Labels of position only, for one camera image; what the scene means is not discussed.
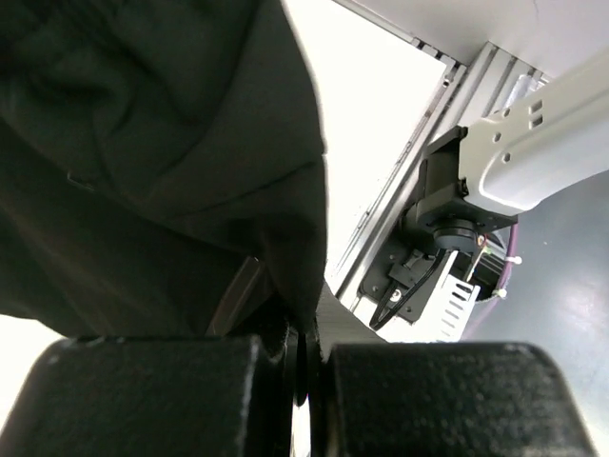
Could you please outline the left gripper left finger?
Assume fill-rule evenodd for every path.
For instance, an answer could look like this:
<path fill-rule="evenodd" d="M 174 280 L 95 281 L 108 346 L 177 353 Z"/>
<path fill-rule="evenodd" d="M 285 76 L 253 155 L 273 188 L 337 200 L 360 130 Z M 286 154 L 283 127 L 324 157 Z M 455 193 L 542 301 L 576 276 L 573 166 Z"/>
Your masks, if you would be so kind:
<path fill-rule="evenodd" d="M 249 344 L 237 454 L 288 456 L 299 390 L 299 333 L 262 261 L 248 257 L 240 265 L 212 314 L 206 336 Z"/>

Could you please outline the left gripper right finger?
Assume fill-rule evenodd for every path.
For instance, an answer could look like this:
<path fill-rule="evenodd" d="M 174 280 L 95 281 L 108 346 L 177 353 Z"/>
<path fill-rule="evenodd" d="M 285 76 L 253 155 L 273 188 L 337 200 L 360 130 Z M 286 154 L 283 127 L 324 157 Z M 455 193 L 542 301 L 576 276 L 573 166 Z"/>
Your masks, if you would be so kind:
<path fill-rule="evenodd" d="M 326 425 L 321 376 L 332 348 L 340 344 L 384 343 L 385 340 L 346 308 L 324 283 L 314 326 L 306 334 L 306 386 L 312 456 L 324 455 Z"/>

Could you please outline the black shorts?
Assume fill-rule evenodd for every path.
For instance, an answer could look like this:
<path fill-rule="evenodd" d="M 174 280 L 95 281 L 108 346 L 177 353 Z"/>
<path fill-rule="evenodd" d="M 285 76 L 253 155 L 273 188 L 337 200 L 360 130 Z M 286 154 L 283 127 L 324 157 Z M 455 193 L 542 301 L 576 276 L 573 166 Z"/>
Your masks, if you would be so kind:
<path fill-rule="evenodd" d="M 1 5 L 1 311 L 66 336 L 309 329 L 324 140 L 278 1 Z"/>

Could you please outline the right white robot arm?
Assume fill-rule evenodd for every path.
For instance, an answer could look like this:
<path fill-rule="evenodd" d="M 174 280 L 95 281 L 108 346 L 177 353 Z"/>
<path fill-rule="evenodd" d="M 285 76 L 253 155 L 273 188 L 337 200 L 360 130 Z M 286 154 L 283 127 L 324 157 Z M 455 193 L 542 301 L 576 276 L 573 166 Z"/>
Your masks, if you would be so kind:
<path fill-rule="evenodd" d="M 608 54 L 426 149 L 398 224 L 417 249 L 471 253 L 541 201 L 608 169 Z"/>

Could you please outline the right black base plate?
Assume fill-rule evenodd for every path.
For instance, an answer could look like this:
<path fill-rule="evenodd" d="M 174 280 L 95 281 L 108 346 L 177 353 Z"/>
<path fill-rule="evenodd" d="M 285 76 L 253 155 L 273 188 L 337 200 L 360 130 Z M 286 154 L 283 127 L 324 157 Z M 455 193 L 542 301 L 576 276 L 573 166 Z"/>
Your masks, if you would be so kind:
<path fill-rule="evenodd" d="M 390 234 L 359 286 L 361 295 L 375 305 L 369 326 L 380 330 L 394 317 L 417 322 L 448 258 L 445 249 L 432 247 L 427 253 L 401 235 Z"/>

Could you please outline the aluminium mounting rail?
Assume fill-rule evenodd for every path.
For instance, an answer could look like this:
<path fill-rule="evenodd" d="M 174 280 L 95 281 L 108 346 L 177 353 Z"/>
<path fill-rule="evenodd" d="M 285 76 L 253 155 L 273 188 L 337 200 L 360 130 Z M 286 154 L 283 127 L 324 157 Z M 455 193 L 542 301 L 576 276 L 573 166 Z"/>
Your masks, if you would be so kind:
<path fill-rule="evenodd" d="M 470 64 L 420 38 L 410 44 L 445 69 L 422 120 L 329 281 L 347 307 L 358 302 L 366 274 L 391 239 L 411 244 L 415 239 L 409 233 L 415 231 L 427 244 L 471 248 L 474 236 L 518 220 L 464 202 L 473 192 L 473 181 L 459 175 L 457 162 L 464 156 L 459 142 L 479 119 L 493 113 L 508 117 L 510 106 L 547 84 L 549 76 L 493 43 L 484 44 Z"/>

